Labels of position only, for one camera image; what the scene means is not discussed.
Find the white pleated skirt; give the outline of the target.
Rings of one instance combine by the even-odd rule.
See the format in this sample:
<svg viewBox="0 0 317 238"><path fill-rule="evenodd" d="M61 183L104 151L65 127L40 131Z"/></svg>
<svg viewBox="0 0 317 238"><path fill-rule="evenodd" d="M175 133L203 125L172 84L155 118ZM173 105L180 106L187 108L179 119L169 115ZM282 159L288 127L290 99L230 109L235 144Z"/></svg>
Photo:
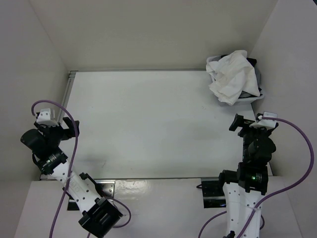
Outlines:
<svg viewBox="0 0 317 238"><path fill-rule="evenodd" d="M261 96L256 70L247 60L246 50L209 57L206 72L211 77L210 90L223 104L233 106L240 99Z"/></svg>

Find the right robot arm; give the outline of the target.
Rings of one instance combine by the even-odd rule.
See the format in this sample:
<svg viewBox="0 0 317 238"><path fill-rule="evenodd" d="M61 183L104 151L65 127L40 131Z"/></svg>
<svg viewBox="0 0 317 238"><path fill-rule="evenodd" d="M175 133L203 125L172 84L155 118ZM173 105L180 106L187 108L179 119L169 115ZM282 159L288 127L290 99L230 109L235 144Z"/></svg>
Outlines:
<svg viewBox="0 0 317 238"><path fill-rule="evenodd" d="M256 204L267 192L267 165L276 151L270 135L277 126L274 121L265 125L235 115L229 127L230 131L241 129L238 136L243 138L243 154L237 170L222 171L217 182L218 192L225 196L228 238L259 237L261 209Z"/></svg>

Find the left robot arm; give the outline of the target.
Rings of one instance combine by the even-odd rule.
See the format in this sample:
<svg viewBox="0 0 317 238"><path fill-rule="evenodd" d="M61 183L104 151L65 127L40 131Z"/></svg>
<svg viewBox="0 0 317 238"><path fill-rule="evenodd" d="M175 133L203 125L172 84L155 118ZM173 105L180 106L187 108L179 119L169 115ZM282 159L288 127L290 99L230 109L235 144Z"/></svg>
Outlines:
<svg viewBox="0 0 317 238"><path fill-rule="evenodd" d="M48 113L39 113L34 123L35 129L25 132L21 142L32 151L33 163L41 173L50 175L63 184L64 190L75 200L82 218L79 224L92 235L103 238L119 221L119 212L105 197L98 194L98 185L84 182L71 168L71 161L59 148L63 140L77 138L79 121L63 118L68 126L64 129Z"/></svg>

